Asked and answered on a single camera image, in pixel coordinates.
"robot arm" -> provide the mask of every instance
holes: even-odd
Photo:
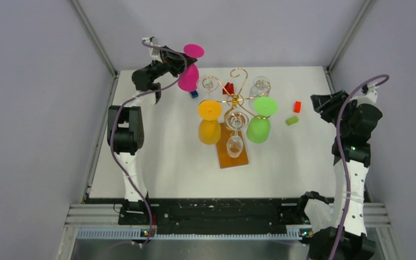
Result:
[[[376,89],[376,84],[365,86],[364,95],[352,98],[342,116],[341,139],[343,152],[347,158],[351,191],[347,218],[343,224],[343,233],[341,240],[338,241],[334,259],[370,259],[375,253],[375,242],[366,237],[363,201],[364,184],[371,164],[371,148],[367,141],[382,117],[382,113],[375,107]],[[321,118],[336,124],[337,114],[347,97],[347,93],[340,91],[327,96],[313,95],[311,99],[314,110],[321,115]],[[336,141],[332,153],[336,175],[334,213],[331,214],[329,201],[317,192],[307,192],[299,203],[299,208],[309,219],[314,233],[310,239],[311,259],[328,259],[347,198],[345,171]]]
[[[158,40],[155,37],[148,37],[143,39],[144,43],[157,46]],[[153,59],[151,63],[144,68],[136,70],[132,74],[132,81],[135,84],[136,95],[149,90],[158,90],[161,88],[160,83],[154,83],[154,81],[170,72],[174,77],[178,77],[179,74],[184,72],[184,60],[177,54],[171,53],[167,50],[158,50],[151,48],[149,54]],[[184,53],[183,55],[187,60],[187,66],[195,63],[196,58],[191,58]],[[123,174],[125,179],[125,195],[124,198],[129,202],[130,207],[134,207],[134,211],[138,208],[139,202],[142,202],[142,198],[131,186],[128,179],[130,178],[136,185],[138,190],[146,196],[147,188],[144,184],[142,174],[137,171],[136,165],[136,153],[142,148],[144,144],[144,126],[142,122],[142,113],[145,113],[150,107],[156,104],[161,98],[161,92],[157,91],[155,95],[144,95],[131,103],[127,104],[119,115],[119,121],[114,133],[114,147],[113,150],[117,154],[117,158],[120,163],[128,172],[128,176]],[[110,106],[108,111],[108,129],[107,129],[107,141],[111,144],[111,133],[114,126],[114,120],[117,115],[120,106]]]

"white table surface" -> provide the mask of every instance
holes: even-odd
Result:
[[[232,68],[200,69],[200,77],[215,75],[233,82],[238,91],[244,77],[230,77]],[[252,79],[266,76],[272,89],[270,97],[279,105],[270,117],[271,132],[263,144],[251,143],[245,135],[249,164],[219,168],[215,145],[204,145],[198,139],[202,120],[197,107],[207,99],[203,90],[199,97],[177,85],[164,91],[159,103],[143,112],[145,142],[137,156],[138,169],[151,198],[296,198],[306,191],[323,196],[335,194],[335,177],[331,146],[335,127],[320,119],[313,111],[310,96],[329,94],[322,67],[246,68],[249,73],[242,94],[248,95]],[[135,93],[132,70],[120,72],[113,104],[119,105]],[[162,87],[171,83],[170,74],[158,79]],[[225,100],[219,87],[212,99]],[[299,122],[287,126],[285,120],[296,115],[294,102],[302,102]],[[228,105],[223,104],[224,113]],[[111,157],[106,135],[100,151],[90,191],[91,198],[123,198],[122,172]]]

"red block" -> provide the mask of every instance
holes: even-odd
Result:
[[[229,92],[229,94],[233,94],[234,93],[234,91],[233,91],[233,83],[227,82],[227,84],[224,86],[224,88]],[[224,88],[223,88],[223,94],[224,95],[227,95],[227,93],[224,90]]]
[[[301,111],[301,102],[296,101],[296,103],[294,104],[294,113],[299,113],[300,111]]]

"gray wall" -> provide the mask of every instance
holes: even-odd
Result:
[[[111,76],[66,0],[0,1],[0,259],[53,259]]]
[[[352,90],[381,74],[383,112],[370,141],[368,185],[384,201],[405,259],[416,259],[416,1],[377,1],[335,71],[337,87]]]
[[[205,48],[200,67],[327,65],[363,0],[80,0],[116,69],[150,62],[141,38]]]

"green block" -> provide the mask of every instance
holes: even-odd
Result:
[[[297,117],[297,115],[293,116],[292,118],[288,118],[288,119],[286,119],[286,124],[287,124],[288,126],[290,126],[290,125],[292,125],[292,124],[295,124],[295,123],[297,123],[297,122],[299,122],[299,118]]]

